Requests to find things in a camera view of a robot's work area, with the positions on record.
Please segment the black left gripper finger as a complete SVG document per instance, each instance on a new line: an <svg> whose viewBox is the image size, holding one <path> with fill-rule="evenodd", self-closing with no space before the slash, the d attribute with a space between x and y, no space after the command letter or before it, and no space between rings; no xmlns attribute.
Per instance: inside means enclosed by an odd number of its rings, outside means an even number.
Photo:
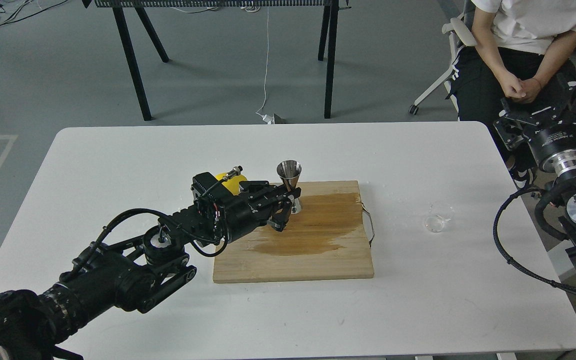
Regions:
<svg viewBox="0 0 576 360"><path fill-rule="evenodd" d="M293 203L290 199L283 199L272 205L267 225L275 231L282 232L288 225L288 221L290 221L292 205Z"/></svg>
<svg viewBox="0 0 576 360"><path fill-rule="evenodd" d="M301 193L301 187L288 188L283 184L276 186L270 183L240 183L240 196L253 210L274 206L291 209Z"/></svg>

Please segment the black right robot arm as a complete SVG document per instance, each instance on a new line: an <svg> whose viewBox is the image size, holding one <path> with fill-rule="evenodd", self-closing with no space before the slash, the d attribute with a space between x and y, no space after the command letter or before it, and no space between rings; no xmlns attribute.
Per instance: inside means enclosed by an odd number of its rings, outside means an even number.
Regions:
<svg viewBox="0 0 576 360"><path fill-rule="evenodd" d="M538 169L557 177L545 189L528 186L511 194L494 217L493 240L509 265L556 289L576 295L576 287L546 279L519 264L503 248L498 235L503 210L519 196L536 192L540 198L534 208L535 221L552 237L571 242L566 253L576 269L576 78L559 73L557 83L561 94L540 110L511 105L505 98L501 100L503 110L494 127L505 147L514 151L527 145Z"/></svg>

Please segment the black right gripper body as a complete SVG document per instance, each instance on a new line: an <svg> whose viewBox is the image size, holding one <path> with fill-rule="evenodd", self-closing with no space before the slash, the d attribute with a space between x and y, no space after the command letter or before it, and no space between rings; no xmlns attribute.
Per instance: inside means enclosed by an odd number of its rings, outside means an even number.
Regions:
<svg viewBox="0 0 576 360"><path fill-rule="evenodd" d="M576 120L548 126L526 125L524 138L531 155L525 159L526 166L556 174L576 169Z"/></svg>

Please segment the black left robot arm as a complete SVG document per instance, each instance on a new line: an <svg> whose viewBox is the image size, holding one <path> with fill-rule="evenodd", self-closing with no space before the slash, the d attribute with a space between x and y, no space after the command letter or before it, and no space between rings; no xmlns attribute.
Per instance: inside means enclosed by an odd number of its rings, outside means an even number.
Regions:
<svg viewBox="0 0 576 360"><path fill-rule="evenodd" d="M215 257L256 228L282 231L301 196L297 183L243 180L233 194L225 184L241 171L195 175L193 204L174 214L121 212L41 294L0 292L0 360L80 360L59 344L112 307L147 313L194 278L186 245ZM209 254L208 245L219 249Z"/></svg>

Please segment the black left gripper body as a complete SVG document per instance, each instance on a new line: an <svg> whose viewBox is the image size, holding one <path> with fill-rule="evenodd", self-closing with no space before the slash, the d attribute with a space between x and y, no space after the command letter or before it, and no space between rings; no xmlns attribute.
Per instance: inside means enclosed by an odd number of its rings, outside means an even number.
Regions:
<svg viewBox="0 0 576 360"><path fill-rule="evenodd" d="M194 196L194 214L199 221L191 226L190 233L202 246L217 245L222 240L230 244L267 223L272 206L252 209L241 196L241 192L234 195L222 185L239 173L226 172L221 178L216 178L213 174L204 172L192 178L190 189ZM269 182L247 180L241 183Z"/></svg>

